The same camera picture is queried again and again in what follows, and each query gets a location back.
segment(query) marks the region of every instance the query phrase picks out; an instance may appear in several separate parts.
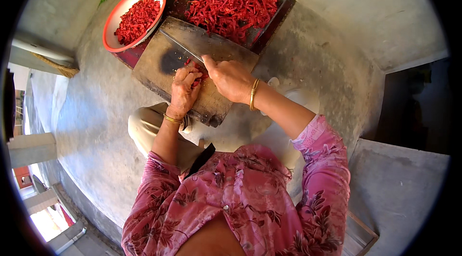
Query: woman's left hand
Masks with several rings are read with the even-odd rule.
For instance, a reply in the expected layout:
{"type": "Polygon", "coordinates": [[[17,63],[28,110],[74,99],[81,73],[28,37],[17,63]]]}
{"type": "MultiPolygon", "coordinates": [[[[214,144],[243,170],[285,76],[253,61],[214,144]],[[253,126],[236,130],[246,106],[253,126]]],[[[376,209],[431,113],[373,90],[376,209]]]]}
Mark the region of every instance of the woman's left hand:
{"type": "Polygon", "coordinates": [[[193,88],[194,80],[200,78],[202,73],[197,68],[186,66],[176,71],[172,83],[172,99],[165,114],[175,120],[182,120],[193,107],[199,94],[200,83],[193,88]]]}

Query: hand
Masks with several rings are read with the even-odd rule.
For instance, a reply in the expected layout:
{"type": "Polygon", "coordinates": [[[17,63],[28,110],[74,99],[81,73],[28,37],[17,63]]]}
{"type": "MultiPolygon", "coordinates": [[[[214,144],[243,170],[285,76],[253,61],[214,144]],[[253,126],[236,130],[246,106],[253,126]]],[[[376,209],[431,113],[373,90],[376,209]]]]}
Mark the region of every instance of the hand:
{"type": "Polygon", "coordinates": [[[255,77],[240,62],[215,62],[210,55],[203,55],[202,59],[219,93],[234,103],[250,104],[250,92],[255,77]]]}
{"type": "Polygon", "coordinates": [[[194,80],[201,76],[202,73],[192,66],[183,67],[176,71],[175,79],[172,83],[172,99],[165,112],[166,115],[175,120],[183,119],[193,107],[199,94],[200,83],[193,88],[191,88],[191,85],[194,80]]]}

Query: cutting board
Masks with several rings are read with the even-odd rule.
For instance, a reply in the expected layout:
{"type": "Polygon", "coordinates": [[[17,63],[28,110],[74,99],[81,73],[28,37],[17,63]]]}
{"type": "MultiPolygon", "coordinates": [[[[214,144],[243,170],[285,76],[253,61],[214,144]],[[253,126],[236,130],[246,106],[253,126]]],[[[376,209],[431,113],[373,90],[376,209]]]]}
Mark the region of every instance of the cutting board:
{"type": "MultiPolygon", "coordinates": [[[[196,54],[210,54],[216,61],[237,60],[249,72],[257,65],[259,57],[255,53],[218,34],[212,33],[209,36],[204,29],[180,19],[168,16],[160,28],[196,54]]],[[[157,31],[133,69],[132,76],[170,102],[175,70],[184,67],[187,59],[182,51],[173,47],[157,31]]],[[[201,85],[197,101],[188,114],[207,126],[217,127],[223,122],[233,103],[217,91],[211,79],[206,79],[201,85]]]]}

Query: gold bangle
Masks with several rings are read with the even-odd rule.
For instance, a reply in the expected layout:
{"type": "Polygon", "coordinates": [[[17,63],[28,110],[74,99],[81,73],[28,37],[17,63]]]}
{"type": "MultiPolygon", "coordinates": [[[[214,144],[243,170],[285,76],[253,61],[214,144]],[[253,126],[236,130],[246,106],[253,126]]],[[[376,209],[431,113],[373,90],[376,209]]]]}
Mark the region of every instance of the gold bangle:
{"type": "Polygon", "coordinates": [[[164,113],[164,118],[167,119],[167,120],[169,120],[169,121],[172,121],[172,122],[174,122],[174,123],[177,123],[177,124],[182,124],[182,123],[183,123],[182,120],[175,120],[175,119],[172,119],[170,116],[166,115],[165,113],[164,113]]]}
{"type": "Polygon", "coordinates": [[[256,108],[254,108],[254,98],[255,98],[255,93],[257,93],[257,86],[258,86],[258,83],[260,82],[259,79],[256,79],[254,81],[254,85],[252,86],[252,89],[250,91],[250,110],[257,110],[256,108]]]}

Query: red bowl rim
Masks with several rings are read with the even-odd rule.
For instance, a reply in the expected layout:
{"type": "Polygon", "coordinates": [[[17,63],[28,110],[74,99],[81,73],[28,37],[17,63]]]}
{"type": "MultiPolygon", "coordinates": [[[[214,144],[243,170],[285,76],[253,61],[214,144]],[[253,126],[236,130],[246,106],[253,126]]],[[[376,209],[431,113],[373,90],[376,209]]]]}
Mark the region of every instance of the red bowl rim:
{"type": "Polygon", "coordinates": [[[163,1],[163,4],[162,6],[160,7],[160,11],[159,11],[159,14],[157,15],[156,17],[156,20],[154,20],[154,22],[151,24],[151,26],[135,41],[133,41],[132,43],[130,43],[129,45],[125,45],[124,47],[120,47],[120,48],[112,48],[108,45],[107,41],[106,41],[106,32],[107,32],[107,29],[108,29],[108,25],[109,25],[109,22],[110,20],[115,16],[115,12],[118,8],[119,5],[121,5],[123,2],[125,2],[126,0],[121,0],[115,7],[114,9],[111,11],[111,14],[109,14],[109,17],[108,19],[106,20],[106,24],[104,25],[104,29],[103,29],[103,45],[104,47],[107,49],[107,51],[109,52],[112,52],[112,53],[117,53],[117,52],[121,52],[121,51],[124,51],[124,50],[127,50],[129,48],[132,48],[133,46],[135,46],[141,39],[143,39],[143,37],[146,36],[147,32],[153,28],[153,26],[160,20],[160,17],[162,16],[162,13],[164,12],[164,8],[165,8],[165,2],[166,0],[162,0],[163,1]]]}

